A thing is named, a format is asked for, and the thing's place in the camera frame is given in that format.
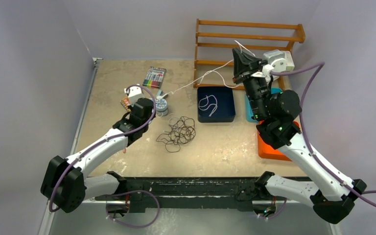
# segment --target tangled black cord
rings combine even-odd
[[[195,137],[195,121],[192,118],[182,116],[175,124],[168,122],[170,131],[165,131],[156,138],[156,142],[165,144],[165,149],[170,153],[176,153],[181,150],[181,145],[191,142]],[[178,146],[178,150],[171,151],[168,149],[170,145]]]

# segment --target wooden rack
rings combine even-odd
[[[254,28],[276,28],[276,29],[294,29],[293,36],[270,36],[270,35],[247,35],[247,34],[230,34],[230,33],[207,33],[199,32],[200,25],[215,25],[215,26],[235,26],[235,27],[254,27]],[[202,21],[197,19],[197,28],[195,32],[195,61],[194,61],[194,80],[197,78],[197,67],[198,65],[212,65],[212,66],[222,66],[226,64],[225,61],[214,61],[214,60],[200,60],[197,57],[198,47],[222,47],[222,48],[234,48],[237,44],[222,44],[222,43],[199,43],[199,37],[210,37],[210,38],[233,38],[233,39],[254,39],[254,40],[270,40],[270,41],[285,41],[288,42],[285,47],[269,47],[269,46],[252,46],[244,45],[248,49],[255,50],[288,50],[292,52],[293,45],[295,42],[303,43],[305,41],[305,31],[301,24],[276,24],[276,23],[246,23],[246,22],[229,22],[229,21]],[[194,83],[194,87],[209,87],[209,86],[223,86],[217,84],[198,84]],[[284,90],[283,78],[279,78],[279,87]],[[234,88],[235,90],[244,90],[243,86]]]

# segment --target tabletop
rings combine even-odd
[[[120,101],[123,89],[142,84],[150,66],[165,68],[161,90],[174,91],[193,78],[192,60],[102,60],[91,90],[89,103],[78,137],[77,151],[104,135],[126,110]],[[201,67],[203,75],[213,67]],[[233,68],[218,70],[228,85],[233,85]],[[204,78],[204,83],[222,84],[216,73]],[[285,87],[290,88],[287,78]],[[153,94],[158,89],[149,88]],[[165,98],[172,115],[156,117],[149,130],[126,149],[114,154],[90,175],[115,171],[124,177],[248,177],[272,171],[281,176],[305,176],[293,163],[262,159],[257,150],[257,130],[245,117],[245,91],[233,91],[236,116],[230,123],[200,123],[197,120],[196,89],[189,85]],[[169,118],[186,116],[195,120],[195,138],[176,153],[169,153],[165,144],[156,142],[169,131]]]

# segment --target pack of markers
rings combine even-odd
[[[150,67],[143,85],[146,87],[161,88],[165,73],[166,69]]]

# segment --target orange box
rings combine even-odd
[[[274,159],[274,160],[282,160],[282,161],[292,161],[287,156],[282,154],[280,151],[275,150],[272,146],[266,144],[260,137],[259,131],[257,131],[257,149],[258,155],[261,158],[267,159]]]

